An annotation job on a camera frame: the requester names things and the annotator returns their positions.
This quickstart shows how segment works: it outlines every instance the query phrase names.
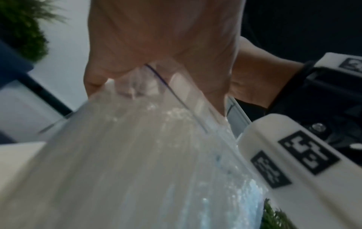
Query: hand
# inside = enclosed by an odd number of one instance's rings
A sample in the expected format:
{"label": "hand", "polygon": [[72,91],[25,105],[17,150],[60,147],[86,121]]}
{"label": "hand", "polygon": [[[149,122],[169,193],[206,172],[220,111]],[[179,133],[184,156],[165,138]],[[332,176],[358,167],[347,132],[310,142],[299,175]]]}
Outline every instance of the hand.
{"label": "hand", "polygon": [[246,103],[268,108],[303,64],[281,59],[240,37],[229,94]]}
{"label": "hand", "polygon": [[244,0],[93,0],[84,75],[88,96],[108,78],[172,57],[223,114],[243,6]]}

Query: green plant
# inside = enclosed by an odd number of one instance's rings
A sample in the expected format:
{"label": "green plant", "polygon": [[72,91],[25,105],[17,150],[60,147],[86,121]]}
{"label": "green plant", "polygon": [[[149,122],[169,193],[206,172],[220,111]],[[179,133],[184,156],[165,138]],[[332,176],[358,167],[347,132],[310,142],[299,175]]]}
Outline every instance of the green plant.
{"label": "green plant", "polygon": [[0,24],[15,40],[10,44],[24,58],[37,62],[47,53],[47,39],[38,20],[60,20],[53,0],[0,0]]}
{"label": "green plant", "polygon": [[297,229],[287,215],[279,210],[273,210],[269,199],[264,201],[264,213],[260,229]]}

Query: white wall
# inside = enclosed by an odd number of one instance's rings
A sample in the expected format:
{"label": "white wall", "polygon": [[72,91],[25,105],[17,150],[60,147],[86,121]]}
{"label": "white wall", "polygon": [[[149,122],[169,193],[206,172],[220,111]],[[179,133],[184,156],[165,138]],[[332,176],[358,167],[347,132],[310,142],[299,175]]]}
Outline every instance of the white wall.
{"label": "white wall", "polygon": [[86,100],[83,74],[88,60],[87,17],[90,0],[56,0],[56,13],[65,23],[41,22],[49,40],[49,55],[35,65],[31,77],[50,93],[76,110]]}

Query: plastic bag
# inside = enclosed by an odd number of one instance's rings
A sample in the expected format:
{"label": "plastic bag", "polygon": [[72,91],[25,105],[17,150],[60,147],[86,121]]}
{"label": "plastic bag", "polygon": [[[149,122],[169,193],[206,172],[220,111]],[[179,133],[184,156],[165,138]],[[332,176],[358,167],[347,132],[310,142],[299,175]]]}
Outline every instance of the plastic bag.
{"label": "plastic bag", "polygon": [[257,229],[264,194],[227,120],[163,61],[81,107],[3,193],[0,227]]}

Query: clear plastic bag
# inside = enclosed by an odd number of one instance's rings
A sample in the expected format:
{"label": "clear plastic bag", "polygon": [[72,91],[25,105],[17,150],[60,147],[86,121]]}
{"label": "clear plastic bag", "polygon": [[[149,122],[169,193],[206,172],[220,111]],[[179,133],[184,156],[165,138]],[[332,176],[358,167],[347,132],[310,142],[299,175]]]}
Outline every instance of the clear plastic bag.
{"label": "clear plastic bag", "polygon": [[227,120],[169,60],[82,106],[3,193],[0,227],[258,229],[264,195]]}

